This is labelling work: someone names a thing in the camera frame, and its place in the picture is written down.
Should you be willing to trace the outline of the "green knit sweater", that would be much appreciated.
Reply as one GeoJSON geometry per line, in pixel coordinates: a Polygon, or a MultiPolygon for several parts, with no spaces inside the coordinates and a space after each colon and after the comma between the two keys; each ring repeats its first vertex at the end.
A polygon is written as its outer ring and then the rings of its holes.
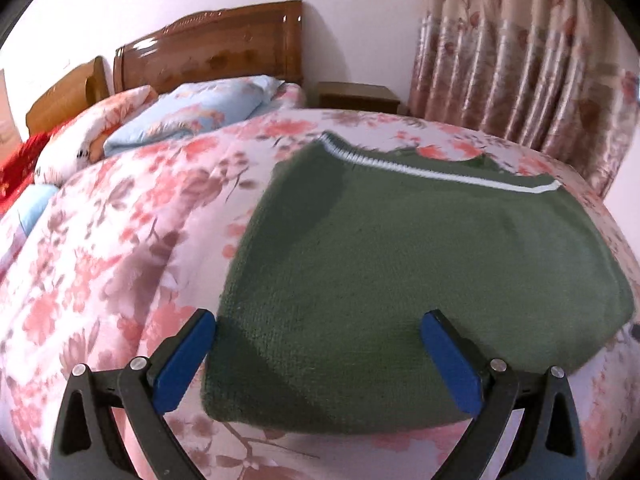
{"type": "Polygon", "coordinates": [[[421,341],[437,309],[486,356],[577,370],[634,314],[620,265],[548,174],[365,151],[325,132],[274,167],[220,298],[218,422],[382,434],[457,422],[421,341]]]}

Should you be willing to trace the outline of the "pink floral quilt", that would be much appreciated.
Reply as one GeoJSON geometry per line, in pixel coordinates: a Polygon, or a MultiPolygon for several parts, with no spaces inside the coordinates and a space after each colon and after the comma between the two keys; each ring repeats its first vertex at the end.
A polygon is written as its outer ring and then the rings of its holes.
{"type": "MultiPolygon", "coordinates": [[[[331,130],[370,150],[417,148],[551,174],[585,207],[634,289],[623,232],[574,170],[484,132],[387,114],[281,110],[112,157],[75,174],[28,237],[1,228],[1,439],[36,479],[77,363],[121,368],[216,311],[229,263],[274,166],[331,130]]],[[[639,432],[639,343],[627,325],[570,378],[588,479],[605,479],[639,432]]],[[[391,436],[306,437],[214,422],[199,377],[169,426],[207,479],[428,479],[466,423],[391,436]]]]}

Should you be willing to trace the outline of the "pink checked blue pillow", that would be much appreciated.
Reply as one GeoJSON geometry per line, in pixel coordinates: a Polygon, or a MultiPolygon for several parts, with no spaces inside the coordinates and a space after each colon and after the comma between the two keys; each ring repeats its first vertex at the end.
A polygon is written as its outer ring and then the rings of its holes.
{"type": "Polygon", "coordinates": [[[27,185],[21,196],[1,219],[1,278],[20,254],[51,198],[60,189],[50,184],[27,185]]]}

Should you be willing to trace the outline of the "red floral bedding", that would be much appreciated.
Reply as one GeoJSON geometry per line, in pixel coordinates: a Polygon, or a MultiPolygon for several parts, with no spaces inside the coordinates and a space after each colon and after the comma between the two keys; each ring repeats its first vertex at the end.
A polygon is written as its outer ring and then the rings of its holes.
{"type": "Polygon", "coordinates": [[[60,132],[63,124],[47,132],[31,136],[1,165],[0,214],[4,216],[30,184],[34,183],[35,166],[49,141],[60,132]]]}

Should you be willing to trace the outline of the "orange floral folded blanket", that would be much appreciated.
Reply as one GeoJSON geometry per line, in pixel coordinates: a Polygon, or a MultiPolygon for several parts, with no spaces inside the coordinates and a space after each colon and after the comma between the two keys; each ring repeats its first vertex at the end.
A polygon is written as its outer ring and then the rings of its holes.
{"type": "Polygon", "coordinates": [[[40,153],[35,182],[58,188],[78,171],[98,162],[106,139],[158,99],[148,84],[94,104],[66,124],[40,153]]]}

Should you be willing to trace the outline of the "beige louvered wardrobe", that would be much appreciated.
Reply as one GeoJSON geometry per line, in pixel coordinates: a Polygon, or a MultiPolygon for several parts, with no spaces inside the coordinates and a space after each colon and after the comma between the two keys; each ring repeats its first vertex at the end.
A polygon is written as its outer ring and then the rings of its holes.
{"type": "Polygon", "coordinates": [[[4,164],[23,144],[6,94],[4,70],[0,70],[0,162],[4,164]]]}

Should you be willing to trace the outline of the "light blue floral pillow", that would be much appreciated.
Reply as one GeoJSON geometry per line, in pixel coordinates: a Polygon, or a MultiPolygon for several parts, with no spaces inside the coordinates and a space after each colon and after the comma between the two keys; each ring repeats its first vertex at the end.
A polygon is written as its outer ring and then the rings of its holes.
{"type": "Polygon", "coordinates": [[[271,103],[283,85],[266,75],[182,84],[114,131],[104,142],[104,155],[242,122],[271,103]]]}

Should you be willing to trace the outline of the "light wooden headboard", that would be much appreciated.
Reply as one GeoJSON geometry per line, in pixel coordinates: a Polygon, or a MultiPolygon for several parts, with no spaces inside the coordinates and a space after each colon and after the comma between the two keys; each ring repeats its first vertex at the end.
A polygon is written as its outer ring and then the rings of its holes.
{"type": "Polygon", "coordinates": [[[110,94],[105,58],[97,56],[75,67],[32,104],[25,117],[28,133],[50,131],[110,94]]]}

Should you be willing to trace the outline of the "dark wooden nightstand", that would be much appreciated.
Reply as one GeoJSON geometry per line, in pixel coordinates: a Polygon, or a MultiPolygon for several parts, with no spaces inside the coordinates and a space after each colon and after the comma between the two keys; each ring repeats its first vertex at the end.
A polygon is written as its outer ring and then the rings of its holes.
{"type": "Polygon", "coordinates": [[[392,90],[377,84],[320,81],[317,96],[318,107],[334,110],[396,114],[400,105],[400,99],[392,90]]]}

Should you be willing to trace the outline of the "pink floral curtain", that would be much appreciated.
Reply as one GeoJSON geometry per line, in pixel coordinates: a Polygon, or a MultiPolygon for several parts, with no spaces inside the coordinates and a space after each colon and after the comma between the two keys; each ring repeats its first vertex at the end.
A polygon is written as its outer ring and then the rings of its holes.
{"type": "Polygon", "coordinates": [[[638,50],[604,0],[426,0],[413,116],[541,152],[605,195],[638,91],[638,50]]]}

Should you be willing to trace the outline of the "dark wooden headboard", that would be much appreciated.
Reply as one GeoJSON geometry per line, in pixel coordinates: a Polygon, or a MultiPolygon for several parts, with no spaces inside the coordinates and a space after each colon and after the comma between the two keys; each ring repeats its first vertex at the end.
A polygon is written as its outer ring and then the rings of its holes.
{"type": "Polygon", "coordinates": [[[117,92],[148,84],[168,93],[186,82],[267,75],[301,84],[303,3],[288,0],[196,12],[116,50],[117,92]]]}

